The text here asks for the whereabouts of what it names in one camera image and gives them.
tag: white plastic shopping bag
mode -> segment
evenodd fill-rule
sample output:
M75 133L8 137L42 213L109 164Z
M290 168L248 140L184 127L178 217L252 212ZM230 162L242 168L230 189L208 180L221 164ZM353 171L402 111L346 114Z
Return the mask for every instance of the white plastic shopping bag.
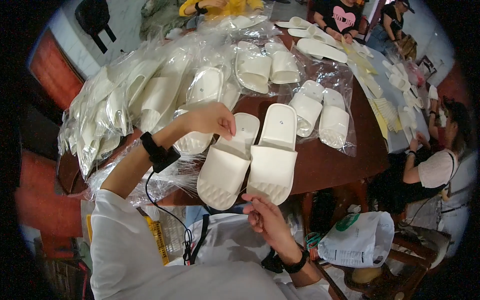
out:
M395 234L387 212L350 214L338 221L318 244L318 255L331 264L379 267L387 259Z

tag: yellow shirt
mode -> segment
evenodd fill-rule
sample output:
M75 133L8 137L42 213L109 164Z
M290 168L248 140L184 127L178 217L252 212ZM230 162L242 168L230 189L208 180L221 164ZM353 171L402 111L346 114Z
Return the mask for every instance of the yellow shirt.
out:
M179 14L181 17L188 17L188 15L185 14L185 9L192 5L199 2L199 0L187 0L185 1L182 6L180 6L179 9ZM218 7L212 7L212 6L207 6L205 7L208 9L208 12L206 14L207 19L213 19L214 17L218 15L223 15L223 16L228 16L228 15L241 15L245 13L245 5L248 4L253 10L256 8L263 8L264 4L262 3L261 0L229 0L228 3L225 5L224 8L218 8Z

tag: black t-shirt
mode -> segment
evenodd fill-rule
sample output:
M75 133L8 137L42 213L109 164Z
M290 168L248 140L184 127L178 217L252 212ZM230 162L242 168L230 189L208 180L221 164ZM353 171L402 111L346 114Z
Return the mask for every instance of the black t-shirt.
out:
M385 15L392 18L390 28L392 29L392 32L396 38L396 33L403 28L403 15L400 15L401 20L399 21L396 17L395 5L393 3L387 4L382 7L381 13L382 17L380 18L380 24L382 24L382 26L384 25Z
M317 0L313 10L324 17L328 27L341 34L359 29L361 8L357 4L349 7L340 0Z

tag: green logo on bag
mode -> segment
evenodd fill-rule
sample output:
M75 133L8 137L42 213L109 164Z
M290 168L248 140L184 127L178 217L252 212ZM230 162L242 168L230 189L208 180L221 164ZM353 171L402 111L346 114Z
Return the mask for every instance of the green logo on bag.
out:
M338 231L345 231L348 227L352 226L359 218L360 214L348 215L335 224L335 229Z

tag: pink heart print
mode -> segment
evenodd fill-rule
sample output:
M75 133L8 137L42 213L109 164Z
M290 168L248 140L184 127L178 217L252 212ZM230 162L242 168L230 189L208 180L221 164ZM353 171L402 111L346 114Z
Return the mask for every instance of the pink heart print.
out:
M340 32L355 24L355 14L352 12L345 12L340 6L333 8L333 18L335 19L336 26Z

